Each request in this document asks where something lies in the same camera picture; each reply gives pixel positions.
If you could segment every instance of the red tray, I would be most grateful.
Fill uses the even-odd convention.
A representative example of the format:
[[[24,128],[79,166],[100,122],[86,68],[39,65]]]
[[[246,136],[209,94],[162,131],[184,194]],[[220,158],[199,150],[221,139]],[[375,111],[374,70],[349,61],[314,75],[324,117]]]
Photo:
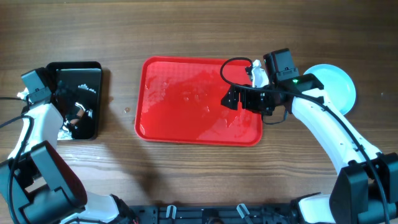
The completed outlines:
[[[142,67],[135,129],[147,141],[253,146],[262,136],[259,114],[221,105],[229,85],[224,59],[151,57]],[[224,68],[233,82],[250,83],[245,61]]]

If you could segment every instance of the blue plate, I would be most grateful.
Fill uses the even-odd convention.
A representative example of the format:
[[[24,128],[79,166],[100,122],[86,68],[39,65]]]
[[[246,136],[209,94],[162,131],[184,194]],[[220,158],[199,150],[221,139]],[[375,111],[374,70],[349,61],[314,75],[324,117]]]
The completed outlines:
[[[314,74],[324,85],[331,102],[341,114],[348,113],[355,104],[356,91],[352,79],[334,65],[315,65],[304,74]]]

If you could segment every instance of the wooden table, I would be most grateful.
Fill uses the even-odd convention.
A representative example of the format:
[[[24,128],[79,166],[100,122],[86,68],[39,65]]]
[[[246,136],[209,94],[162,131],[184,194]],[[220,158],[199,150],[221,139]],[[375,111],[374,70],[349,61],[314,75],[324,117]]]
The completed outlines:
[[[128,205],[236,205],[288,202],[334,186],[328,156],[294,116],[265,126],[254,147],[139,139],[133,124],[141,66],[153,55],[255,59],[288,47],[301,73],[319,63],[337,65],[356,85],[346,117],[383,152],[397,151],[396,2],[65,1],[0,5],[0,96],[15,96],[24,89],[20,75],[49,62],[102,64],[97,139],[62,141],[57,149],[86,190],[115,194]],[[0,122],[22,106],[2,101]],[[0,161],[21,127],[0,130]],[[0,223],[9,222],[1,199]]]

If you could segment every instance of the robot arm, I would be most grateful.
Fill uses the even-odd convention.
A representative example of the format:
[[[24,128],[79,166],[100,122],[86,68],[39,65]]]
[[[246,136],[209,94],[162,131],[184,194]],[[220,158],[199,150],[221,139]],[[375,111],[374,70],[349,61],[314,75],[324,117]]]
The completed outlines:
[[[30,124],[24,127],[16,148],[0,164],[0,193],[7,195],[10,167],[17,163],[12,184],[13,209],[17,223],[117,223],[136,218],[134,212],[114,195],[86,192],[79,178],[56,152],[58,130],[63,125],[67,102],[55,94],[50,71],[39,68],[22,76],[32,102],[25,115],[33,118],[24,152],[15,160]],[[31,191],[26,188],[43,177],[46,184]]]
[[[388,219],[397,217],[397,154],[384,155],[365,140],[335,108],[323,84],[313,74],[299,75],[288,49],[264,56],[268,74],[258,72],[258,63],[257,66],[253,63],[246,68],[248,75],[248,71],[252,70],[252,81],[269,79],[268,85],[253,84],[257,88],[226,80],[223,76],[226,63],[221,66],[221,77],[231,85],[228,92],[237,92],[240,97],[228,96],[227,93],[221,100],[222,105],[236,110],[238,101],[234,99],[237,98],[244,109],[262,116],[271,116],[276,106],[285,106],[312,132],[336,169],[338,178],[331,195],[317,194],[300,198],[298,209],[304,223],[370,224],[383,222],[385,213],[388,213]],[[370,184],[369,179],[374,179],[378,185]],[[379,193],[383,190],[379,189],[384,189],[387,195],[385,208],[383,194]]]

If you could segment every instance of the cable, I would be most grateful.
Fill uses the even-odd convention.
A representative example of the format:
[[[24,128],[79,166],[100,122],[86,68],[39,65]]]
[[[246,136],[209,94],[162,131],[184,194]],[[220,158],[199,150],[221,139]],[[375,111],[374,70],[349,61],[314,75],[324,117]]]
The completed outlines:
[[[76,218],[74,218],[74,219],[72,219],[72,220],[69,220],[69,221],[67,221],[65,224],[70,224],[70,223],[73,223],[73,222],[77,222],[77,223],[85,222],[85,223],[106,224],[105,222],[102,222],[101,220],[87,220],[87,219],[83,219],[83,218],[79,218],[79,217],[76,217]]]
[[[19,100],[19,101],[25,101],[27,104],[27,109],[29,110],[30,108],[30,103],[29,103],[29,96],[26,96],[26,99],[21,99],[19,97],[8,97],[8,96],[1,96],[0,100]]]
[[[289,91],[270,90],[270,89],[263,89],[263,88],[253,88],[253,87],[250,87],[250,86],[244,86],[244,85],[240,85],[240,84],[237,84],[237,83],[233,83],[233,82],[227,80],[224,77],[224,75],[223,75],[223,69],[224,69],[226,64],[232,62],[233,60],[246,60],[246,61],[251,63],[251,67],[252,67],[251,60],[249,58],[245,58],[245,57],[235,57],[235,58],[231,58],[231,59],[228,59],[227,61],[225,61],[224,64],[220,68],[220,75],[221,75],[221,78],[226,83],[230,84],[231,86],[243,88],[245,90],[260,91],[260,92],[266,92],[266,93],[280,93],[280,94],[285,94],[285,95],[290,95],[290,96],[296,96],[296,97],[299,97],[299,98],[303,98],[304,100],[308,100],[308,101],[311,101],[312,103],[315,103],[320,108],[322,108],[323,110],[327,111],[332,117],[334,117],[337,120],[337,122],[339,122],[341,127],[343,127],[343,129],[347,132],[347,134],[353,140],[353,142],[355,143],[356,147],[358,148],[358,150],[361,152],[361,154],[365,158],[367,165],[371,169],[372,175],[374,176],[374,180],[375,180],[376,185],[377,185],[377,187],[379,189],[380,197],[381,197],[383,208],[384,208],[384,222],[389,224],[390,223],[390,218],[389,218],[389,213],[388,213],[387,198],[386,198],[386,193],[384,191],[384,187],[381,184],[381,180],[380,180],[379,174],[377,174],[376,168],[373,166],[369,156],[366,154],[363,145],[361,145],[359,143],[359,141],[355,138],[354,134],[349,130],[347,125],[334,112],[332,112],[332,110],[329,107],[325,106],[322,103],[319,103],[317,100],[315,100],[311,96],[307,96],[307,95],[304,95],[302,93],[292,93],[292,92],[289,92]]]
[[[22,118],[29,118],[29,127],[27,128],[24,140],[21,142],[21,147],[19,148],[19,150],[18,150],[18,152],[17,152],[17,154],[16,154],[16,156],[14,158],[14,161],[12,162],[11,169],[10,169],[10,174],[9,174],[9,178],[8,178],[8,188],[7,188],[8,209],[9,209],[12,221],[14,223],[16,223],[16,224],[19,224],[19,222],[18,222],[18,219],[16,218],[16,213],[15,213],[15,210],[14,210],[14,203],[12,202],[13,177],[14,177],[15,170],[17,168],[17,163],[19,161],[19,158],[21,157],[21,154],[24,151],[26,143],[27,143],[27,141],[29,139],[29,136],[30,136],[30,134],[32,132],[34,119],[31,116],[27,116],[27,115],[22,114],[22,115],[20,115],[20,116],[18,116],[16,118],[12,118],[11,120],[9,120],[9,121],[7,121],[7,122],[5,122],[5,123],[0,125],[0,128],[2,128],[4,126],[7,126],[8,124],[11,124],[12,122],[17,121],[17,120],[22,119]]]
[[[284,118],[283,118],[282,121],[277,121],[277,122],[273,122],[273,123],[267,123],[267,122],[264,121],[264,113],[261,112],[261,121],[264,124],[266,124],[266,125],[280,124],[280,123],[284,122],[286,120],[286,118],[287,118],[287,110],[285,110],[285,112],[284,112]]]
[[[0,97],[0,100],[21,100],[21,101],[25,101],[24,99],[21,99],[19,97],[6,97],[6,96]]]

